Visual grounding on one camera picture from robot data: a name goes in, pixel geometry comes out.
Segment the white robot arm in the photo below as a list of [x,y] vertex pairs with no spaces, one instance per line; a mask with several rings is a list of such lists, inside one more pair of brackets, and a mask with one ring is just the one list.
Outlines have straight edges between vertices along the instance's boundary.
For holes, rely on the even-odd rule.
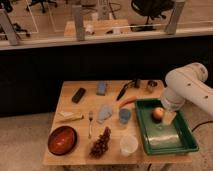
[[201,63],[191,63],[167,73],[160,101],[169,111],[179,110],[186,100],[213,116],[213,88],[205,84],[208,70]]

